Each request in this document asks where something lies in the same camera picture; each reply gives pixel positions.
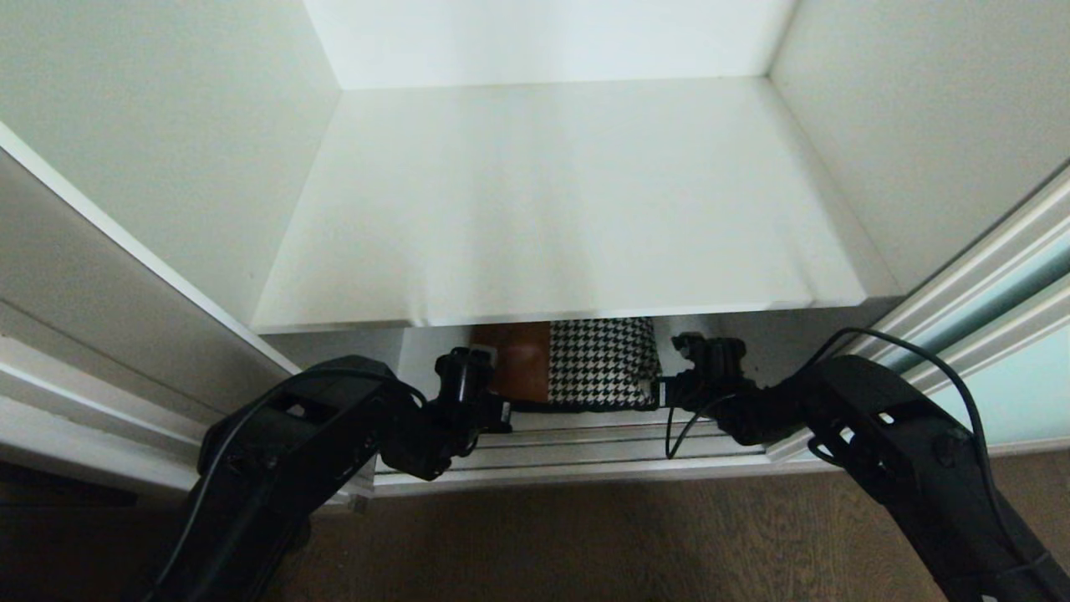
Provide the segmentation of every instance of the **white shelf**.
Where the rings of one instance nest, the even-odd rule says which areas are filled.
[[[901,292],[764,78],[346,92],[254,328]]]

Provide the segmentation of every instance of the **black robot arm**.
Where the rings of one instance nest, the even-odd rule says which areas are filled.
[[[123,599],[247,601],[262,591],[308,515],[380,453],[433,480],[483,432],[508,432],[508,404],[486,392],[490,356],[439,358],[439,397],[351,356],[293,376],[212,427],[182,523]]]
[[[743,379],[743,342],[689,335],[674,343],[696,368],[667,380],[670,405],[686,402],[742,445],[809,428],[811,451],[888,510],[951,602],[1070,602],[1070,578],[992,483],[979,421],[967,431],[859,357],[815,357],[759,390]]]

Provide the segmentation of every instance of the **wire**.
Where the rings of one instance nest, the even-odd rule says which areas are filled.
[[[672,441],[672,417],[673,417],[673,414],[676,411],[676,407],[677,406],[686,405],[688,402],[690,402],[691,400],[693,400],[694,398],[697,398],[699,396],[699,393],[701,393],[704,388],[705,388],[705,386],[700,387],[699,389],[697,389],[696,391],[693,391],[690,396],[688,396],[687,398],[685,398],[683,402],[681,402],[678,404],[673,404],[672,406],[669,406],[669,420],[666,421],[666,458],[667,459],[672,460],[672,459],[676,458],[676,452],[678,452],[679,451],[679,447],[682,445],[684,445],[684,439],[687,438],[687,434],[691,432],[691,428],[694,427],[694,425],[699,421],[699,418],[703,414],[705,414],[707,411],[709,411],[709,408],[714,407],[718,403],[720,403],[720,402],[727,400],[728,398],[732,397],[732,396],[721,396],[720,398],[717,398],[716,400],[714,400],[714,401],[709,402],[708,404],[706,404],[705,406],[703,406],[702,410],[700,410],[699,412],[694,413],[694,416],[692,416],[691,419],[687,421],[687,425],[684,426],[684,430],[681,431],[679,435],[676,436],[676,444],[672,447],[672,449],[670,449],[669,448],[669,443]]]
[[[881,339],[882,341],[887,341],[898,348],[902,348],[903,350],[906,350],[907,352],[911,352],[935,366],[941,370],[941,372],[944,373],[945,376],[948,377],[951,384],[954,385],[954,388],[959,391],[959,396],[962,398],[963,405],[966,406],[966,414],[969,415],[969,425],[974,431],[974,452],[977,456],[977,464],[981,470],[981,484],[984,489],[984,495],[988,497],[989,506],[992,507],[996,524],[999,526],[1004,537],[1007,539],[1007,543],[1011,551],[1018,556],[1019,561],[1023,565],[1027,564],[1028,561],[1025,553],[1018,545],[1017,540],[1011,537],[1010,528],[1007,526],[1007,521],[1003,514],[1003,508],[999,505],[999,499],[996,497],[995,482],[992,478],[992,466],[989,463],[989,448],[984,439],[984,427],[981,425],[981,414],[977,410],[977,402],[974,400],[974,396],[969,392],[969,388],[966,387],[966,384],[962,381],[962,377],[959,376],[959,373],[957,373],[954,369],[948,366],[947,362],[942,360],[936,354],[914,345],[913,343],[907,343],[902,339],[885,335],[878,330],[853,327],[841,329],[836,335],[830,337],[828,341],[826,341],[825,344],[817,350],[817,353],[814,354],[806,365],[804,365],[802,370],[806,370],[816,364],[817,360],[820,360],[822,356],[824,356],[825,353],[836,344],[837,341],[850,334],[866,335],[875,339]],[[816,446],[810,447],[810,451],[813,452],[815,447]]]
[[[242,428],[245,427],[245,425],[249,421],[250,418],[253,418],[253,415],[257,414],[257,412],[261,411],[265,405],[268,405],[268,403],[271,402],[275,398],[275,396],[278,392],[280,392],[284,388],[296,385],[297,383],[303,383],[305,381],[312,381],[316,379],[324,379],[328,376],[352,376],[357,379],[365,379],[367,381],[376,381],[379,383],[383,383],[406,391],[410,396],[419,400],[423,405],[427,405],[427,398],[424,396],[424,393],[407,383],[402,383],[393,376],[378,374],[374,372],[366,372],[363,370],[348,369],[348,368],[322,368],[322,369],[308,370],[301,374],[291,376],[290,379],[287,379],[286,381],[272,387],[266,393],[264,393],[257,401],[250,404],[248,412],[246,412],[242,416],[242,418],[238,421],[238,425],[235,425],[233,429],[231,429],[230,432],[227,433],[227,437],[224,439],[223,444],[220,444],[219,447],[217,448],[218,451],[212,459],[212,463],[209,465],[208,470],[204,472],[204,477],[201,488],[197,492],[197,497],[194,499],[194,504],[189,510],[189,515],[186,518],[186,522],[182,527],[182,534],[179,536],[179,541],[174,544],[174,550],[171,551],[171,555],[168,557],[167,562],[164,565],[164,568],[159,571],[159,574],[156,575],[156,578],[153,582],[153,589],[150,590],[148,593],[146,593],[146,597],[142,599],[142,602],[144,602],[144,600],[149,600],[150,597],[153,596],[155,589],[158,588],[160,585],[163,585],[164,581],[167,580],[167,576],[174,568],[174,564],[178,561],[179,556],[182,553],[182,547],[185,545],[186,540],[189,538],[190,531],[193,531],[194,524],[197,522],[197,514],[200,512],[201,505],[203,505],[204,503],[204,497],[207,495],[209,484],[211,484],[212,478],[218,470],[219,463],[223,459],[223,454],[227,450],[227,447],[230,446],[231,442],[234,441],[234,437],[242,430]]]
[[[825,462],[831,464],[832,466],[839,466],[840,468],[843,468],[843,463],[840,462],[839,460],[836,460],[836,457],[823,452],[821,450],[821,444],[817,443],[817,437],[810,437],[810,441],[806,443],[806,447],[810,450],[810,453],[812,453],[813,456],[820,458],[821,460],[824,460]]]

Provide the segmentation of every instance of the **wooden floor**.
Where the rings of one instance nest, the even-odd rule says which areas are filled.
[[[994,464],[1070,567],[1070,452]],[[165,519],[0,511],[0,599],[114,600]],[[884,511],[823,474],[378,499],[364,516],[317,518],[266,600],[943,598]]]

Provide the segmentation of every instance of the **brown leather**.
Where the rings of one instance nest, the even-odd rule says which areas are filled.
[[[550,377],[550,323],[480,325],[472,344],[498,350],[490,388],[514,400],[547,403]]]

